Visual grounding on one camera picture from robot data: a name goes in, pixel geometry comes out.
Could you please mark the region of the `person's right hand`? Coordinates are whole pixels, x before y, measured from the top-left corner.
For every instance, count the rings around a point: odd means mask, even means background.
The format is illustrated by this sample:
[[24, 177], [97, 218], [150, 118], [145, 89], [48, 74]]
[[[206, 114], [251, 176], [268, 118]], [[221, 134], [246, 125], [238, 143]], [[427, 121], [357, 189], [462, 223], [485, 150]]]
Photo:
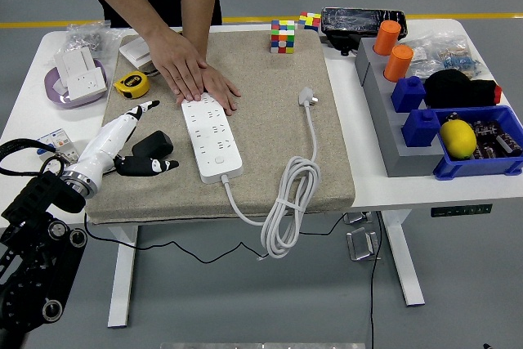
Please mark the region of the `person's right hand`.
[[154, 66], [172, 92], [182, 100], [199, 100], [203, 93], [201, 69], [206, 64], [190, 41], [165, 26], [142, 37]]

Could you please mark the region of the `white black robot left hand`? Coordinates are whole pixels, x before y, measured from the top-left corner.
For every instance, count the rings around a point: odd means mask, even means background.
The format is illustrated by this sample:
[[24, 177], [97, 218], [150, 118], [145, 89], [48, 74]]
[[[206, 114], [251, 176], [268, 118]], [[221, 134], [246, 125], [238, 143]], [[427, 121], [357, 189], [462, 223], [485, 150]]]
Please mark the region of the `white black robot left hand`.
[[142, 115], [159, 104], [160, 101], [139, 104], [104, 125], [95, 138], [87, 144], [78, 162], [68, 167], [68, 171], [98, 184], [101, 182], [102, 175], [111, 168], [115, 168], [118, 174], [127, 177], [152, 177], [177, 168], [179, 163], [176, 160], [118, 155], [134, 133]]

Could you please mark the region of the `person's left hand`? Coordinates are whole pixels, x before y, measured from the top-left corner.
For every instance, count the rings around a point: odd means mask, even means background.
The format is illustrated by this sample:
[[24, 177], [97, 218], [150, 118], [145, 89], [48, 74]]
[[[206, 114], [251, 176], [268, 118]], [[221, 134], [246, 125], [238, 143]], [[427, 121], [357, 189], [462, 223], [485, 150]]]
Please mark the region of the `person's left hand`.
[[237, 110], [235, 98], [241, 97], [239, 89], [211, 65], [198, 64], [198, 71], [200, 87], [188, 69], [185, 73], [177, 71], [174, 74], [172, 90], [177, 97], [177, 104], [181, 104], [183, 101], [201, 101], [202, 95], [207, 92], [221, 105], [226, 115], [232, 115]]

